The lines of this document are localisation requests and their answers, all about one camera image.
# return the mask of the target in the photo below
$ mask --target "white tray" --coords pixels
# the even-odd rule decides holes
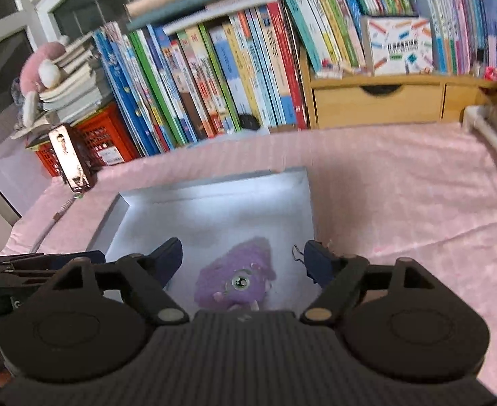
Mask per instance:
[[[299,315],[319,294],[291,254],[293,245],[302,251],[314,238],[305,168],[120,193],[88,249],[104,252],[111,262],[129,253],[149,254],[172,236],[182,242],[183,264],[166,290],[191,316],[200,309],[194,289],[201,268],[255,236],[269,240],[277,276],[263,309]]]

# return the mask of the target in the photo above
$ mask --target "drawer handle cutout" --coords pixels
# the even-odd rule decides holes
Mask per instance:
[[[361,85],[361,89],[371,96],[387,96],[395,93],[402,85]]]

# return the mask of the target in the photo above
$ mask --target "ribbed black surface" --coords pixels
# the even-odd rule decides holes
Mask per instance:
[[[477,406],[493,399],[475,378],[412,385],[355,361],[331,329],[288,312],[200,312],[159,328],[123,369],[72,385],[16,378],[5,406]]]

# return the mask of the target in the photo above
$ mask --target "cable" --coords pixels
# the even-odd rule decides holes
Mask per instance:
[[[36,239],[36,242],[30,249],[29,253],[36,253],[38,251],[38,248],[42,244],[45,237],[49,235],[49,232],[51,231],[53,226],[57,223],[57,221],[62,218],[62,216],[66,213],[68,209],[70,209],[70,206],[73,204],[74,201],[76,201],[77,197],[78,197],[77,195],[74,195],[72,198],[66,201],[65,204],[62,205],[61,209],[55,215],[53,215],[53,219],[49,222],[49,224],[47,224],[47,226],[45,226],[45,229],[42,230],[40,236],[38,237],[38,239]]]

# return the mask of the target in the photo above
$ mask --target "plush toy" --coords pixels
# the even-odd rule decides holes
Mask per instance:
[[[68,37],[61,37],[59,42],[39,46],[21,70],[20,88],[25,97],[23,125],[27,128],[36,120],[39,94],[46,89],[55,88],[62,82],[61,70],[52,61],[66,53],[69,41]]]
[[[258,310],[275,278],[269,241],[252,238],[200,271],[194,300],[210,310]]]

